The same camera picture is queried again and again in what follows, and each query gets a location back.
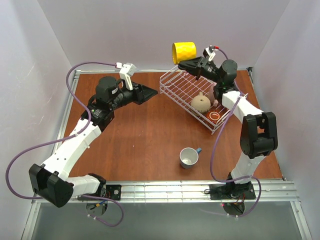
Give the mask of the yellow enamel mug black handle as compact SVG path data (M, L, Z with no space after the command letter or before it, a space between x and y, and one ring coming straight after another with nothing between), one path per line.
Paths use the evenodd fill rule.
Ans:
M197 56L194 42L174 42L171 48L172 61L175 65L181 61L191 60Z

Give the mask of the white faceted mug pink handle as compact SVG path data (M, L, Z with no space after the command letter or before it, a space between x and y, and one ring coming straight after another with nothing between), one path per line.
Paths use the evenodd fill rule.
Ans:
M216 98L214 96L214 85L213 84L211 85L211 87L209 89L208 98L209 98L212 106L214 106L214 107L218 106L219 102L216 100Z

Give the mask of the beige round ceramic mug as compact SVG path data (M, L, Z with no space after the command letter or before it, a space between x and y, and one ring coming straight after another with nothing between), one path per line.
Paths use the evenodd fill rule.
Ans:
M200 114L207 113L211 108L210 99L202 91L192 99L190 105Z

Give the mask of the dark brown glazed mug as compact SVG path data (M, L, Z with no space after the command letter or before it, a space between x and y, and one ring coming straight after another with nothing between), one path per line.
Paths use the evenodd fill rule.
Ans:
M215 110L210 110L207 112L206 114L206 118L214 125L218 124L220 119L221 119L221 115L215 111Z

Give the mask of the white mug blue handle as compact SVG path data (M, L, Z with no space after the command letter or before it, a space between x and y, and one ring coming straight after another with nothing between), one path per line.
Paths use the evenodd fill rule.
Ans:
M199 160L199 154L202 152L201 148L191 148L186 147L182 149L179 153L179 161L180 165L184 169L192 168Z

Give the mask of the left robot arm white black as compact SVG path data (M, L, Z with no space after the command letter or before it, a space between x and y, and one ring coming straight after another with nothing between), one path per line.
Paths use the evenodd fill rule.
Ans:
M94 173L70 177L72 168L114 119L116 109L130 103L141 105L157 94L157 90L130 79L101 78L95 94L88 101L88 110L81 115L69 139L41 165L30 167L29 177L34 193L58 208L75 196L104 197L107 190L103 177Z

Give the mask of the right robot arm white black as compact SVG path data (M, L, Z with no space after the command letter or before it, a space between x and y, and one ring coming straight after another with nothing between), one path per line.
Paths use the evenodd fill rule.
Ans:
M216 67L209 57L196 57L182 60L178 64L196 78L204 77L216 83L214 98L229 109L241 122L241 155L235 168L228 174L221 186L209 188L212 200L225 200L244 197L248 194L255 199L252 178L260 162L278 147L277 121L273 112L264 112L252 105L236 85L237 63L226 59Z

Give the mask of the aluminium frame rail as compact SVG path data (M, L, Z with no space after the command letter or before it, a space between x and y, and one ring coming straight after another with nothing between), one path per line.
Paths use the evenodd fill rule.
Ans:
M256 198L253 200L236 198L211 200L204 194L209 185L224 185L216 181L181 180L181 181L109 181L106 185L122 185L121 203L231 203L237 199L245 202L296 202L299 195L292 181L279 179L252 181Z

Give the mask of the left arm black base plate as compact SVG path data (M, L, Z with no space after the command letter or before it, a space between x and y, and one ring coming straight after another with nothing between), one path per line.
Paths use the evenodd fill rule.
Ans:
M118 201L121 199L122 185L120 184L107 184L105 190L102 191L102 195L99 194L85 194L77 197L79 201L91 201L91 200L102 200L105 198Z

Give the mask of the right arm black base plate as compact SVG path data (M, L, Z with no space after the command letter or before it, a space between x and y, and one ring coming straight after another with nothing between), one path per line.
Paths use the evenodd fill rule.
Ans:
M251 182L244 184L230 182L219 186L210 184L209 188L204 190L204 194L210 195L211 200L256 199L255 190Z

